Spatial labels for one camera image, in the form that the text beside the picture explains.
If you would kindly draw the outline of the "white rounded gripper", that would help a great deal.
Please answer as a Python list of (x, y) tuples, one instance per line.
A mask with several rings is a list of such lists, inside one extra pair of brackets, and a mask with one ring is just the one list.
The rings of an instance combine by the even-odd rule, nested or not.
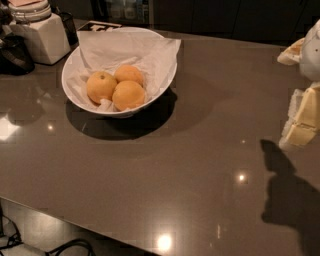
[(292, 94), (288, 120), (279, 147), (303, 148), (320, 131), (320, 20), (301, 38), (287, 47), (277, 57), (284, 65), (299, 64), (301, 74), (313, 82), (305, 91), (296, 89)]

